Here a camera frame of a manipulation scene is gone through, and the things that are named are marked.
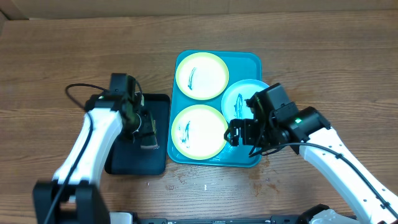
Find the light blue plate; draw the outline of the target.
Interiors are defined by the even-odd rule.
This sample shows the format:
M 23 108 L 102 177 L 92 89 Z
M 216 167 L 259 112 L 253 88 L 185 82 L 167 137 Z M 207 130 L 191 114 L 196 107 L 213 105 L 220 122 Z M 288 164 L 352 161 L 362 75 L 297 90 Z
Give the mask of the light blue plate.
M 253 119 L 254 115 L 246 100 L 268 87 L 268 84 L 254 79 L 240 80 L 228 87 L 221 100 L 221 111 L 226 121 L 229 123 L 232 119 Z

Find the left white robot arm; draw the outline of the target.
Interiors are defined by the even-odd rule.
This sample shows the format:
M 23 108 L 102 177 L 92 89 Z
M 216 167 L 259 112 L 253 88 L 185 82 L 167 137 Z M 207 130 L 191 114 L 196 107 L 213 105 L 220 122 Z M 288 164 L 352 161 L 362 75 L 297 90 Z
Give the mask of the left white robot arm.
M 105 90 L 83 105 L 80 134 L 50 182 L 38 182 L 33 199 L 38 223 L 138 223 L 132 212 L 110 212 L 100 194 L 100 178 L 116 146 L 144 141 L 156 149 L 155 126 L 142 110 L 144 96 L 131 90 Z

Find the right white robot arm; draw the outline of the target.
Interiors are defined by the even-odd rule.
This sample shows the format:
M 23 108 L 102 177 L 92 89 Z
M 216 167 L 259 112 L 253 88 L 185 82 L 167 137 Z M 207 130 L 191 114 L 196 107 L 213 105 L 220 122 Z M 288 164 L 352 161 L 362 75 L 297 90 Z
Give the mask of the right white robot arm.
M 246 103 L 254 117 L 229 122 L 224 139 L 232 146 L 251 146 L 249 157 L 291 147 L 329 181 L 360 223 L 397 222 L 397 195 L 359 162 L 319 111 L 299 110 L 286 96 L 262 93 Z

